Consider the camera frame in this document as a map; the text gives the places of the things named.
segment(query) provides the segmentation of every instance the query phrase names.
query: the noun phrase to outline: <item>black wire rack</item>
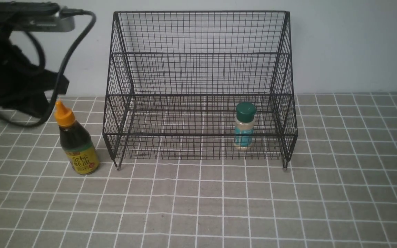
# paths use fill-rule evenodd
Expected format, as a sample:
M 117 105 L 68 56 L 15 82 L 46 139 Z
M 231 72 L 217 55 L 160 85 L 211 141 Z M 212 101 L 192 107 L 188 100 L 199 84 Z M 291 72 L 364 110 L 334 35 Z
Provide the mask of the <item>black wire rack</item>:
M 103 137 L 124 158 L 282 159 L 298 137 L 286 11 L 121 11 L 112 24 Z M 257 108 L 234 146 L 236 105 Z

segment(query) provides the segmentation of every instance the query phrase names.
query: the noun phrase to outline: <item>power cord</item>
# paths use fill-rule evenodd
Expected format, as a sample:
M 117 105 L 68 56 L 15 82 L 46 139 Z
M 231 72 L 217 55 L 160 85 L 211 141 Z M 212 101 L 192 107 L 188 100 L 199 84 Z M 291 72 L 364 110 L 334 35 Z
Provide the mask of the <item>power cord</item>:
M 77 16 L 84 16 L 84 15 L 87 16 L 88 15 L 88 16 L 91 16 L 91 20 L 88 23 L 87 27 L 85 27 L 85 29 L 75 39 L 73 44 L 71 44 L 70 48 L 68 49 L 67 53 L 65 54 L 65 56 L 61 62 L 59 71 L 57 72 L 56 83 L 55 83 L 55 87 L 53 89 L 52 97 L 50 99 L 49 108 L 45 112 L 44 116 L 41 117 L 37 122 L 34 122 L 34 123 L 30 123 L 30 124 L 19 123 L 16 121 L 12 121 L 9 118 L 7 118 L 6 116 L 0 114 L 1 121 L 5 121 L 5 122 L 12 124 L 14 126 L 17 126 L 17 127 L 38 127 L 38 126 L 44 124 L 45 122 L 47 122 L 48 119 L 50 118 L 51 114 L 53 113 L 53 109 L 55 107 L 55 103 L 58 98 L 58 88 L 60 85 L 60 79 L 63 76 L 65 68 L 67 67 L 68 61 L 70 60 L 70 57 L 73 54 L 74 50 L 76 50 L 76 47 L 81 43 L 83 38 L 85 38 L 85 36 L 90 32 L 90 30 L 93 28 L 93 26 L 96 22 L 96 15 L 91 11 L 86 11 L 86 10 L 82 10 L 82 9 L 62 9 L 60 14 L 63 17 L 76 16 L 76 15 Z M 31 39 L 32 35 L 29 32 L 26 32 L 26 34 Z

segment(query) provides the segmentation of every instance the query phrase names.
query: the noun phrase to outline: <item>grid pattern mat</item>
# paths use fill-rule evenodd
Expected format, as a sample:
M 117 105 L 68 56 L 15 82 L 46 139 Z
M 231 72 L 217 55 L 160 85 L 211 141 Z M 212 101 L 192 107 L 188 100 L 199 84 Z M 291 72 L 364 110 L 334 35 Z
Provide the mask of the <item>grid pattern mat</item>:
M 64 100 L 102 161 L 89 176 L 68 166 L 53 120 L 0 123 L 0 248 L 397 248 L 397 92 L 296 99 L 287 171 L 277 160 L 182 159 L 115 171 L 102 97 Z

